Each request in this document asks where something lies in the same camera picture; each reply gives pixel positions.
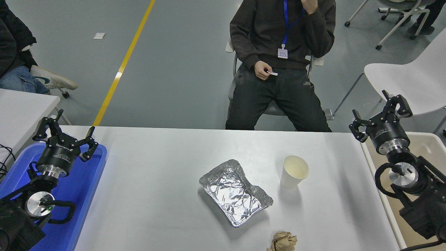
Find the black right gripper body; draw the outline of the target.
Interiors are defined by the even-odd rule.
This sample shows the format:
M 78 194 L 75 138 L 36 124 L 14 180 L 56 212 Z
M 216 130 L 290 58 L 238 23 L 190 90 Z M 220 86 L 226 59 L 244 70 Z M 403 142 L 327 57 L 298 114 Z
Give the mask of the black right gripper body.
M 396 117 L 385 119 L 384 116 L 375 116 L 371 122 L 372 125 L 366 128 L 366 134 L 377 153 L 388 154 L 392 150 L 407 149 L 410 145 L 410 139 Z

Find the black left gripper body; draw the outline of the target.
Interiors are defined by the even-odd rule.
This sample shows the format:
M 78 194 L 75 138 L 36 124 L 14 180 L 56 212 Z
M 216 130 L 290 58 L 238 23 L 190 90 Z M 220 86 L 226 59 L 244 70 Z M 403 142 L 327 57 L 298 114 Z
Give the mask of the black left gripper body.
M 72 146 L 73 141 L 61 142 L 56 137 L 49 138 L 46 148 L 38 159 L 36 169 L 43 173 L 46 167 L 58 167 L 62 173 L 70 173 L 75 159 L 80 155 L 80 147 Z

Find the person's right hand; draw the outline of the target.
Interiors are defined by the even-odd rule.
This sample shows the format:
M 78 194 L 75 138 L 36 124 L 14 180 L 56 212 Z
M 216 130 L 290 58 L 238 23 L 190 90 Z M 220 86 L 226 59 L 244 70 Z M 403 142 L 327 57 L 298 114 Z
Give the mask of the person's right hand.
M 254 72 L 255 76 L 262 81 L 265 81 L 271 76 L 273 72 L 272 67 L 269 66 L 266 62 L 258 61 L 254 63 Z

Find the person's left hand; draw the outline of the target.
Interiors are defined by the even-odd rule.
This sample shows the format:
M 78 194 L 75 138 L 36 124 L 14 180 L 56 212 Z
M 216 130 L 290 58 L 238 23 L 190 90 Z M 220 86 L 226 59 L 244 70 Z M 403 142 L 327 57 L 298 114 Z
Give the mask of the person's left hand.
M 301 3 L 308 15 L 311 15 L 318 10 L 317 0 L 301 0 Z

